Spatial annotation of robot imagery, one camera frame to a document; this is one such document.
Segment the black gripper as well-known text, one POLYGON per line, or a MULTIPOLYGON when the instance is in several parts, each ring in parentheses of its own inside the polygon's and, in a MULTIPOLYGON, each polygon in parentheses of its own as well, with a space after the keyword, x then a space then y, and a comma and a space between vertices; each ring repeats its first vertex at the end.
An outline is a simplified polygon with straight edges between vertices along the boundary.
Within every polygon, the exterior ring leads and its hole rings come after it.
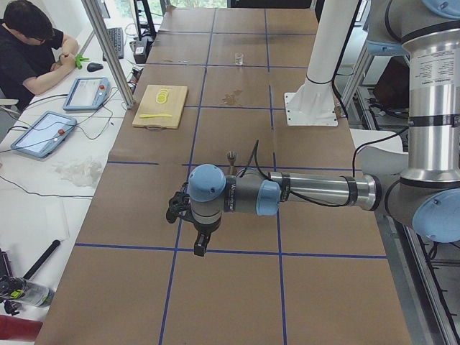
POLYGON ((193 225, 198 232, 193 253, 196 256, 204 256, 206 253, 206 238, 210 238, 211 234, 221 225, 221 212, 217 211, 210 216, 204 216, 192 211, 191 215, 193 225))

